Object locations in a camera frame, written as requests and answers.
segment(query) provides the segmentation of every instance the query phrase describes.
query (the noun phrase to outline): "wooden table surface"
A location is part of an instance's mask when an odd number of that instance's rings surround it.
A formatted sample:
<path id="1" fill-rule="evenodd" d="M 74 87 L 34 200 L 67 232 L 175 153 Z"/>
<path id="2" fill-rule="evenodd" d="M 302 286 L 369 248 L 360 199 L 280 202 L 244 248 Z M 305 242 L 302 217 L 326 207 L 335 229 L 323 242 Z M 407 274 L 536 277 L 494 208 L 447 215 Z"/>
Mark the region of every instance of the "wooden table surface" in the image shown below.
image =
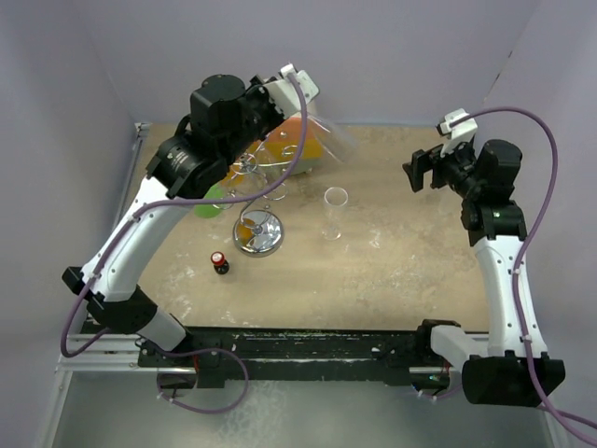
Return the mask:
<path id="1" fill-rule="evenodd" d="M 359 141 L 348 165 L 325 159 L 293 175 L 289 193 L 271 211 L 285 227 L 281 248 L 263 259 L 231 240 L 241 210 L 211 219 L 189 213 L 144 271 L 140 285 L 186 325 L 321 329 L 415 329 L 424 318 L 452 319 L 487 330 L 478 264 L 460 223 L 460 198 L 445 188 L 410 190 L 401 165 L 416 149 L 438 143 L 433 129 L 348 127 Z M 154 125 L 129 192 L 174 126 Z M 326 241 L 323 195 L 348 191 L 342 236 Z M 217 275 L 209 257 L 226 254 L 230 272 Z"/>

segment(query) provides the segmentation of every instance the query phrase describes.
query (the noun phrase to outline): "cable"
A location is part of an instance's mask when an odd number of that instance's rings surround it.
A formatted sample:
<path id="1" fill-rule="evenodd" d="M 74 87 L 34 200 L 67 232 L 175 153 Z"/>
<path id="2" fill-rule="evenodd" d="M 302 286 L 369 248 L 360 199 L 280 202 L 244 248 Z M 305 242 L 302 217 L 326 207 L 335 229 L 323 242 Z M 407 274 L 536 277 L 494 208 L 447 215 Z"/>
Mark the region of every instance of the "cable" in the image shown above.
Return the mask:
<path id="1" fill-rule="evenodd" d="M 148 343 L 151 344 L 153 346 L 153 348 L 158 353 L 164 355 L 165 357 L 195 357 L 195 356 L 198 356 L 198 355 L 212 353 L 212 352 L 222 353 L 224 355 L 227 355 L 227 356 L 231 357 L 236 362 L 238 362 L 239 365 L 241 366 L 241 369 L 243 369 L 243 376 L 244 376 L 243 392 L 241 392 L 241 395 L 236 400 L 234 400 L 231 404 L 229 404 L 227 406 L 224 406 L 222 408 L 217 408 L 217 409 L 196 408 L 194 406 L 190 406 L 190 405 L 188 405 L 186 403 L 178 401 L 174 397 L 169 397 L 169 396 L 167 396 L 167 395 L 164 394 L 164 392 L 163 392 L 163 390 L 161 388 L 161 385 L 160 385 L 160 378 L 158 376 L 156 384 L 158 386 L 158 393 L 159 393 L 159 397 L 160 398 L 165 399 L 166 401 L 171 402 L 172 404 L 178 406 L 179 408 L 186 409 L 187 411 L 192 411 L 194 413 L 215 414 L 215 413 L 226 413 L 228 411 L 231 411 L 232 409 L 236 408 L 241 403 L 241 401 L 243 401 L 244 397 L 246 396 L 246 393 L 249 390 L 249 371 L 247 370 L 247 368 L 244 365 L 243 361 L 239 357 L 237 357 L 234 353 L 230 352 L 229 350 L 224 350 L 223 348 L 202 348 L 201 350 L 194 350 L 192 352 L 172 353 L 172 352 L 166 352 L 166 351 L 162 350 L 161 348 L 159 348 L 157 345 L 155 345 L 154 343 L 152 343 L 150 341 L 148 341 Z"/>
<path id="2" fill-rule="evenodd" d="M 529 247 L 529 244 L 535 238 L 535 234 L 537 233 L 537 230 L 538 230 L 539 226 L 541 225 L 541 222 L 543 221 L 543 217 L 545 216 L 545 214 L 548 210 L 548 206 L 551 201 L 551 197 L 553 196 L 553 190 L 555 189 L 555 186 L 556 186 L 556 177 L 558 175 L 558 145 L 556 144 L 556 140 L 553 136 L 553 133 L 551 132 L 551 129 L 549 128 L 549 126 L 547 125 L 547 123 L 545 121 L 543 121 L 541 118 L 539 118 L 533 112 L 529 112 L 528 110 L 521 109 L 518 107 L 510 107 L 510 106 L 491 107 L 491 108 L 480 110 L 479 112 L 469 114 L 469 115 L 462 117 L 460 119 L 457 119 L 449 124 L 451 127 L 453 127 L 453 126 L 456 126 L 456 125 L 462 123 L 463 121 L 467 121 L 468 119 L 473 119 L 475 117 L 480 117 L 480 116 L 486 115 L 486 114 L 492 114 L 494 112 L 515 112 L 517 114 L 524 115 L 525 117 L 528 117 L 528 118 L 534 120 L 541 127 L 541 129 L 543 129 L 543 131 L 545 132 L 545 134 L 549 140 L 549 145 L 551 146 L 551 176 L 549 178 L 548 191 L 545 195 L 545 199 L 543 200 L 543 204 L 541 205 L 541 208 L 539 209 L 539 214 L 537 215 L 537 219 L 535 220 L 533 227 L 529 231 L 527 238 L 522 243 L 521 250 L 519 251 L 519 254 L 516 256 L 516 259 L 514 260 L 514 267 L 512 269 L 512 293 L 514 295 L 514 305 L 516 307 L 516 314 L 519 318 L 519 321 L 521 322 L 522 338 L 524 340 L 524 350 L 526 352 L 527 367 L 529 369 L 529 375 L 531 377 L 531 382 L 533 383 L 533 387 L 535 388 L 537 395 L 543 401 L 543 404 L 545 405 L 547 412 L 551 413 L 553 415 L 553 417 L 558 421 L 558 423 L 560 423 L 560 425 L 562 425 L 570 434 L 577 437 L 578 439 L 581 439 L 582 441 L 584 441 L 585 443 L 588 443 L 591 446 L 597 447 L 597 439 L 594 439 L 593 437 L 590 437 L 590 436 L 580 432 L 578 429 L 571 426 L 566 420 L 564 420 L 564 414 L 562 412 L 558 411 L 553 406 L 553 403 L 551 403 L 551 400 L 548 398 L 548 396 L 543 391 L 543 387 L 541 387 L 541 384 L 539 383 L 539 379 L 537 378 L 537 372 L 536 372 L 535 363 L 533 360 L 533 348 L 531 346 L 531 339 L 530 339 L 531 337 L 529 335 L 529 327 L 528 327 L 526 318 L 524 316 L 524 311 L 522 309 L 521 294 L 519 292 L 519 274 L 520 274 L 522 258 L 524 257 L 524 254 L 526 253 L 526 251 Z M 574 415 L 573 419 L 577 420 L 577 421 L 580 421 L 582 419 L 581 423 L 585 423 L 585 425 L 589 425 L 590 427 L 597 426 L 597 423 L 591 422 L 591 420 L 585 419 L 584 417 L 579 417 L 577 415 Z"/>
<path id="3" fill-rule="evenodd" d="M 288 165 L 288 168 L 286 169 L 286 171 L 283 172 L 282 175 L 278 179 L 276 179 L 275 182 L 273 182 L 271 185 L 269 185 L 262 191 L 255 193 L 255 194 L 251 194 L 249 196 L 242 197 L 242 198 L 232 197 L 232 198 L 223 198 L 223 199 L 171 199 L 171 200 L 164 200 L 164 201 L 155 201 L 154 203 L 148 203 L 147 205 L 139 207 L 139 209 L 137 209 L 132 214 L 132 219 L 126 221 L 122 225 L 120 230 L 117 232 L 117 234 L 114 236 L 114 238 L 112 238 L 112 240 L 110 241 L 108 246 L 105 248 L 104 253 L 100 256 L 97 264 L 95 265 L 95 268 L 93 268 L 93 271 L 91 272 L 91 277 L 89 278 L 89 280 L 87 281 L 85 286 L 81 289 L 81 292 L 79 292 L 79 294 L 76 296 L 75 303 L 73 304 L 73 307 L 69 311 L 68 316 L 66 317 L 66 322 L 64 324 L 64 327 L 62 328 L 62 334 L 61 334 L 61 339 L 60 339 L 60 350 L 61 350 L 63 357 L 76 357 L 77 355 L 80 355 L 85 350 L 87 350 L 90 347 L 90 345 L 95 343 L 98 339 L 100 339 L 102 336 L 104 336 L 108 332 L 108 329 L 101 330 L 100 332 L 95 334 L 89 341 L 87 341 L 83 346 L 79 347 L 75 352 L 69 352 L 68 348 L 66 347 L 66 342 L 68 340 L 68 332 L 69 332 L 69 329 L 71 328 L 71 326 L 73 325 L 73 320 L 75 319 L 75 315 L 76 315 L 76 312 L 78 311 L 79 306 L 81 306 L 81 303 L 85 300 L 85 296 L 90 291 L 91 287 L 95 283 L 95 280 L 101 276 L 101 271 L 104 268 L 105 263 L 108 260 L 108 257 L 110 257 L 110 255 L 112 254 L 112 252 L 114 251 L 114 249 L 116 248 L 116 246 L 118 245 L 120 240 L 122 240 L 124 235 L 127 234 L 127 232 L 133 226 L 133 224 L 136 224 L 139 221 L 139 219 L 141 218 L 143 213 L 147 212 L 148 210 L 152 210 L 156 207 L 161 207 L 161 206 L 165 206 L 165 205 L 185 205 L 185 206 L 200 205 L 200 204 L 202 204 L 202 205 L 218 205 L 218 204 L 222 204 L 222 203 L 244 203 L 244 202 L 253 201 L 255 199 L 260 198 L 261 196 L 265 196 L 265 195 L 271 193 L 272 191 L 274 191 L 275 189 L 280 187 L 282 185 L 282 183 L 292 174 L 293 170 L 299 163 L 300 156 L 302 155 L 302 151 L 305 148 L 305 143 L 307 141 L 308 114 L 307 114 L 307 100 L 305 100 L 305 96 L 304 96 L 302 90 L 300 89 L 299 82 L 295 78 L 294 74 L 292 74 L 292 73 L 288 74 L 288 81 L 292 84 L 292 87 L 295 89 L 295 92 L 297 93 L 297 97 L 298 97 L 298 102 L 300 103 L 300 139 L 298 141 L 298 146 L 297 146 L 295 155 L 292 158 L 292 161 L 290 162 L 290 164 Z"/>

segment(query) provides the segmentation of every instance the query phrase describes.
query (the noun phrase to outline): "orange object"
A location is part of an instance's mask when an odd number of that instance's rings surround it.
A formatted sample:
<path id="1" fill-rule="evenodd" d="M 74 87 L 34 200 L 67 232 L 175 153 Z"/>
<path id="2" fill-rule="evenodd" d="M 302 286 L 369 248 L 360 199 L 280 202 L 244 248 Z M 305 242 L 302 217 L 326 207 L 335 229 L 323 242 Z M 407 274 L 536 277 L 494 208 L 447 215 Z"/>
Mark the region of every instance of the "orange object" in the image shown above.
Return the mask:
<path id="1" fill-rule="evenodd" d="M 299 144 L 300 139 L 300 118 L 299 117 L 291 117 L 287 119 L 284 123 L 274 129 L 268 139 L 266 140 L 266 149 L 270 152 L 273 157 L 274 162 L 288 162 L 292 161 L 294 151 L 285 151 L 287 147 L 296 146 Z M 246 152 L 251 154 L 257 150 L 259 145 L 262 142 L 256 141 L 253 145 L 251 145 Z M 305 163 L 302 163 L 302 171 L 306 171 L 306 169 L 314 166 L 323 156 L 324 148 L 321 146 L 319 141 L 315 138 L 315 135 L 312 131 L 312 124 L 309 121 L 307 125 L 307 141 L 305 142 L 305 148 L 303 148 L 302 155 L 300 159 Z M 232 179 L 234 176 L 234 172 L 230 170 L 226 178 L 222 180 L 222 183 L 227 183 Z M 235 185 L 236 183 L 242 182 L 242 179 L 237 176 L 230 184 L 230 186 Z"/>

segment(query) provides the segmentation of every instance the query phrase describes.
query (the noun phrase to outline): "green object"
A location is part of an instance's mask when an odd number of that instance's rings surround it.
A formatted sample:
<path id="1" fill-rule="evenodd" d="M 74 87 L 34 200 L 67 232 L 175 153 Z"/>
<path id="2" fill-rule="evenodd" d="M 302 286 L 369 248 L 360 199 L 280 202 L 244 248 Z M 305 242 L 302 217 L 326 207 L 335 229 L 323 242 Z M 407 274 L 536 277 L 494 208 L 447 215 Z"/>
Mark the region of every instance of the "green object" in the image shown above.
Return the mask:
<path id="1" fill-rule="evenodd" d="M 213 185 L 205 196 L 204 199 L 221 199 L 224 197 L 224 190 L 220 188 L 218 184 Z M 224 210 L 221 208 L 214 207 L 213 205 L 195 205 L 194 213 L 196 217 L 217 217 Z"/>

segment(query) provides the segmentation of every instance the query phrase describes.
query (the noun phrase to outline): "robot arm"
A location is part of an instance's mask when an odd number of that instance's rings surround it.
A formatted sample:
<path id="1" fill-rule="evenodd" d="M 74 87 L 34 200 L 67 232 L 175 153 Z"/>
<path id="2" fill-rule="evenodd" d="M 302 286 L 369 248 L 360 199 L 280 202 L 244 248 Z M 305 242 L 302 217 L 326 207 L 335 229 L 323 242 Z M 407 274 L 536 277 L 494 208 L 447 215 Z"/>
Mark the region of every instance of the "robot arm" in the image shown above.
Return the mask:
<path id="1" fill-rule="evenodd" d="M 237 77 L 215 75 L 192 93 L 190 114 L 180 121 L 174 136 L 160 145 L 124 218 L 87 264 L 68 268 L 62 276 L 76 294 L 93 279 L 86 300 L 88 311 L 100 324 L 124 334 L 137 333 L 166 351 L 184 351 L 185 327 L 158 308 L 137 282 L 163 240 L 192 207 L 173 200 L 202 198 L 253 142 L 265 139 L 299 111 L 299 99 L 287 80 L 290 73 L 307 102 L 319 93 L 309 75 L 297 72 L 292 64 L 282 68 L 280 78 L 264 82 L 254 77 L 247 89 Z M 136 217 L 141 207 L 156 201 L 173 204 Z M 111 252 L 104 269 L 94 275 L 108 247 Z"/>
<path id="2" fill-rule="evenodd" d="M 510 200 L 522 155 L 508 142 L 490 140 L 477 157 L 473 148 L 477 123 L 468 119 L 453 128 L 449 124 L 464 116 L 463 109 L 447 115 L 437 129 L 448 136 L 448 142 L 415 152 L 403 167 L 413 191 L 422 189 L 423 174 L 433 171 L 432 188 L 448 185 L 463 198 L 461 220 L 479 262 L 489 303 L 489 341 L 474 341 L 453 322 L 425 321 L 424 345 L 462 373 L 470 402 L 534 407 L 541 399 L 529 377 L 512 293 L 514 260 L 527 237 L 524 215 Z M 548 357 L 536 323 L 525 259 L 517 274 L 535 367 L 549 394 L 563 381 L 563 363 Z"/>

